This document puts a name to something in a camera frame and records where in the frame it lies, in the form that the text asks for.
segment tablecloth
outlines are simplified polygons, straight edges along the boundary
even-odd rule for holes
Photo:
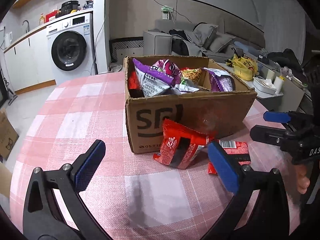
[[[154,161],[152,154],[131,152],[125,125],[124,73],[75,79],[58,86],[35,117],[14,168],[10,211],[22,231],[25,195],[35,167],[59,169],[101,139],[106,155],[87,190],[84,203],[114,239],[200,239],[232,198],[218,176],[207,174],[208,159],[178,170]],[[248,142],[252,168],[279,168],[290,211],[290,230],[299,224],[295,173],[288,154],[278,147],[253,142],[254,125],[281,128],[263,120],[266,109],[255,101],[245,128],[227,140]],[[57,200],[67,223],[76,228],[59,191]],[[238,226],[244,225],[258,196],[255,191]]]

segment cabinet door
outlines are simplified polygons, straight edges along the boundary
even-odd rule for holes
[[[16,45],[16,53],[18,55],[18,71],[21,76],[21,88],[30,87],[38,84],[38,76],[36,65],[33,62],[32,49],[29,45],[29,38],[24,39]]]
[[[13,90],[17,91],[21,86],[21,76],[18,70],[19,60],[16,53],[15,47],[12,47],[4,54],[5,64],[7,66],[8,75],[10,77],[10,83],[13,87]]]
[[[54,80],[52,73],[51,49],[48,47],[46,29],[30,36],[30,46],[39,83]]]

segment white cloth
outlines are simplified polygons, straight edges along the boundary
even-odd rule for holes
[[[266,49],[283,52],[292,49],[300,64],[306,44],[305,12],[296,0],[266,0],[264,27]]]

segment finger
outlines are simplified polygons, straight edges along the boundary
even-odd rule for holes
[[[308,188],[310,185],[310,180],[307,177],[302,177],[297,180],[298,187]]]
[[[298,186],[298,192],[303,195],[307,192],[307,189]]]
[[[307,167],[304,164],[294,166],[297,175],[305,176],[307,174]]]

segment white pillar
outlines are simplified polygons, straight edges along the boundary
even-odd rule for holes
[[[111,63],[109,50],[109,0],[93,0],[93,2],[93,33],[94,43],[96,44],[96,63],[98,73],[101,74],[108,72],[108,66]]]

